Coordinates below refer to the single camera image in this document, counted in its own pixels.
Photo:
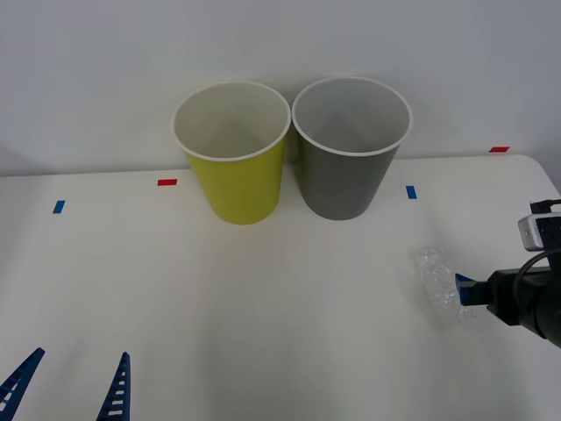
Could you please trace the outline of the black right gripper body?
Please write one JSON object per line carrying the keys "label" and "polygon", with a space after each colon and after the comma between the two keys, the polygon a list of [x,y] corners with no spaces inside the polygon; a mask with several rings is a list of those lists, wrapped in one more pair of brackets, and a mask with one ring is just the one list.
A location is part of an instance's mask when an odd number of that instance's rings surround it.
{"label": "black right gripper body", "polygon": [[560,278],[549,268],[531,268],[518,282],[518,269],[495,271],[488,283],[494,299],[487,309],[510,326],[528,330],[560,329]]}

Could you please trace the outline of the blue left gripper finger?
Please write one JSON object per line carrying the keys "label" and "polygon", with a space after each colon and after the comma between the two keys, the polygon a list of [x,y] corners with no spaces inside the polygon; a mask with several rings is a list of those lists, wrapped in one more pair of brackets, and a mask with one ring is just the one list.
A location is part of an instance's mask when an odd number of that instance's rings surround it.
{"label": "blue left gripper finger", "polygon": [[45,350],[38,347],[1,384],[0,421],[11,421],[13,419],[44,354]]}
{"label": "blue left gripper finger", "polygon": [[131,358],[124,352],[96,421],[129,421],[131,413]]}

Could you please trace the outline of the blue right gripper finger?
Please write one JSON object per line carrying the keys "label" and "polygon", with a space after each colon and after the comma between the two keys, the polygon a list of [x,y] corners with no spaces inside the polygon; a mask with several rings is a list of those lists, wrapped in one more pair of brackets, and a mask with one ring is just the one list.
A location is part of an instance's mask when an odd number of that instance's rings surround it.
{"label": "blue right gripper finger", "polygon": [[461,274],[455,274],[458,299],[463,306],[488,305],[493,299],[493,290],[488,282],[478,282]]}

